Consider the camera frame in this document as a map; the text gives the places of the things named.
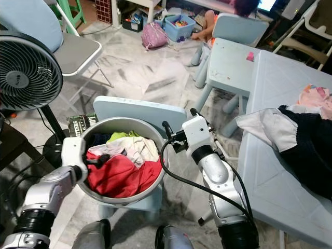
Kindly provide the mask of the red and white garment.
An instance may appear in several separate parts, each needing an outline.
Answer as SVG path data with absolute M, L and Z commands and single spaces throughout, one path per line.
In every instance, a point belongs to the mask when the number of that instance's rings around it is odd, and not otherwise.
M 99 168 L 87 165 L 88 185 L 94 192 L 109 198 L 128 198 L 139 194 L 156 182 L 162 167 L 159 162 L 146 161 L 140 168 L 126 156 L 116 155 Z

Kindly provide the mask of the navy and white garment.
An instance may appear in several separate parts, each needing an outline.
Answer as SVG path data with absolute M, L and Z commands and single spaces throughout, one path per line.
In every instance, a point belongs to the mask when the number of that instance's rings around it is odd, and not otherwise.
M 280 106 L 236 121 L 239 128 L 279 152 L 302 185 L 332 201 L 332 120 Z

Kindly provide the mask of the green and black box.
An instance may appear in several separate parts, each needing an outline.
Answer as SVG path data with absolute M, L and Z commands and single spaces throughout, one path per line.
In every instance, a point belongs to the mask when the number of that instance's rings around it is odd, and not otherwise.
M 68 118 L 69 137 L 81 136 L 90 126 L 98 122 L 95 113 L 71 116 Z

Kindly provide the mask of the light blue child chair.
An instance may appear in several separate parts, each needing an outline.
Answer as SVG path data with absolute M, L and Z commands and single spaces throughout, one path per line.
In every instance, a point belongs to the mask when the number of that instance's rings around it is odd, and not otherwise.
M 231 13 L 220 13 L 214 18 L 206 15 L 205 19 L 204 29 L 192 36 L 193 39 L 200 39 L 202 44 L 190 60 L 189 67 L 198 66 L 201 63 L 203 48 L 212 48 L 216 38 L 256 47 L 268 28 L 268 23 L 263 20 Z
M 182 107 L 111 96 L 95 98 L 93 110 L 100 121 L 107 118 L 124 117 L 140 119 L 151 124 L 161 135 L 161 138 L 156 140 L 158 146 L 161 146 L 166 139 L 166 132 L 163 127 L 164 121 L 167 121 L 175 130 L 180 130 L 186 119 L 185 110 Z M 162 199 L 163 183 L 159 182 L 156 189 L 152 190 L 147 197 L 127 204 L 123 208 L 143 211 L 149 222 L 155 222 L 159 217 Z

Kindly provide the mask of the robot left leg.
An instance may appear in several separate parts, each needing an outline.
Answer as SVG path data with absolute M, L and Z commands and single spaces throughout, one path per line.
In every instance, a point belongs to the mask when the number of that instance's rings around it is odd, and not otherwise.
M 110 232 L 107 219 L 89 223 L 77 234 L 71 249 L 109 249 Z

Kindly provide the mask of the robot leg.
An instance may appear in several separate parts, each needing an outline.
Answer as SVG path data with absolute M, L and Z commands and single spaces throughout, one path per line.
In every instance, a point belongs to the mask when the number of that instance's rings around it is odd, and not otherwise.
M 194 249 L 189 236 L 172 225 L 161 225 L 157 228 L 156 249 Z
M 110 232 L 107 219 L 89 223 L 77 234 L 71 249 L 109 249 Z

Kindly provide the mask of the pink bag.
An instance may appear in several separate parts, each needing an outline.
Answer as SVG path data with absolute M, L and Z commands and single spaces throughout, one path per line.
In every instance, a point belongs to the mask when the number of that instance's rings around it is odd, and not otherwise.
M 161 24 L 152 22 L 143 27 L 142 45 L 146 50 L 152 50 L 154 48 L 160 48 L 168 45 L 169 38 Z

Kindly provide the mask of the white folding chair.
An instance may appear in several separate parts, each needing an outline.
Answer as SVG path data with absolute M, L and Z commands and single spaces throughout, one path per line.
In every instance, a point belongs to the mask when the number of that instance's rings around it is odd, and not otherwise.
M 44 0 L 47 5 L 54 6 L 57 12 L 62 17 L 62 21 L 66 24 L 65 31 L 63 31 L 63 42 L 62 45 L 55 51 L 54 56 L 60 69 L 62 70 L 63 76 L 66 78 L 76 78 L 83 75 L 85 71 L 92 65 L 95 64 L 97 69 L 93 71 L 92 75 L 87 78 L 85 83 L 78 86 L 78 89 L 74 95 L 67 100 L 69 104 L 74 104 L 76 97 L 83 91 L 83 89 L 93 81 L 93 77 L 97 73 L 101 73 L 106 80 L 106 85 L 110 88 L 113 87 L 109 78 L 102 71 L 101 65 L 97 61 L 98 57 L 102 52 L 102 45 L 95 40 L 80 36 L 76 31 L 73 23 L 67 17 L 65 11 L 60 7 L 58 0 Z

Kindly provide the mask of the black standing fan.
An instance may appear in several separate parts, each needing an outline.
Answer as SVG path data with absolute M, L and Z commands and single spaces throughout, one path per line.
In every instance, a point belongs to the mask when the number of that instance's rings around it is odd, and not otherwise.
M 55 168 L 62 165 L 60 152 L 66 135 L 48 105 L 59 96 L 62 85 L 59 64 L 43 43 L 16 31 L 0 32 L 1 108 L 41 111 L 53 133 L 43 155 Z

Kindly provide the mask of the light blue folding table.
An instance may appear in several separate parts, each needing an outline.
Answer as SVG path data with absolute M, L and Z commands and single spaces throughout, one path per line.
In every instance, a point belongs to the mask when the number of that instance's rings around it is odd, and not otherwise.
M 252 82 L 247 113 L 293 104 L 307 85 L 332 89 L 332 75 L 265 50 L 255 57 Z M 256 219 L 315 246 L 332 248 L 332 201 L 296 180 L 270 145 L 244 133 L 239 173 Z

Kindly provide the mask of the black toy crate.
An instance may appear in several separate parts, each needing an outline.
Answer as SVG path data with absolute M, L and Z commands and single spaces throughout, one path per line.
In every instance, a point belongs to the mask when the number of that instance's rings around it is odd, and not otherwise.
M 122 27 L 133 32 L 140 32 L 143 30 L 143 15 L 140 10 L 122 15 Z

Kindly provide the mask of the pink garment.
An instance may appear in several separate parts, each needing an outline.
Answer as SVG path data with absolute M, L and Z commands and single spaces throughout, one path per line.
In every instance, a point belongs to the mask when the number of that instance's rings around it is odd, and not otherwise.
M 328 88 L 307 85 L 299 95 L 296 104 L 318 108 L 323 119 L 332 119 L 332 93 Z

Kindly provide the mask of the green stool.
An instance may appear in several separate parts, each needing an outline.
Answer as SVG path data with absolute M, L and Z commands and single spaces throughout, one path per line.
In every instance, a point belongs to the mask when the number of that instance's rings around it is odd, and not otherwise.
M 83 14 L 83 7 L 80 1 L 81 0 L 57 0 L 69 21 L 76 27 L 86 23 L 86 17 L 85 14 Z

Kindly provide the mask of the seated child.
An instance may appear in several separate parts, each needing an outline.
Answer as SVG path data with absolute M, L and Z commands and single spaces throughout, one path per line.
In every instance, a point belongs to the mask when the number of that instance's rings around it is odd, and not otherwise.
M 228 4 L 234 9 L 234 14 L 240 17 L 249 18 L 258 9 L 260 0 L 228 0 Z M 213 38 L 213 30 L 218 19 L 218 14 L 214 10 L 207 10 L 204 15 L 204 26 L 197 33 L 192 33 L 192 40 L 207 42 Z

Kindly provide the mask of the light blue cushion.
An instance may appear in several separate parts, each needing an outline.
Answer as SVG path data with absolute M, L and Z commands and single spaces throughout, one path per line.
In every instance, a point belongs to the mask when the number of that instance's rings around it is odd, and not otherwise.
M 52 52 L 63 43 L 59 20 L 43 0 L 0 0 L 1 24 L 39 40 Z

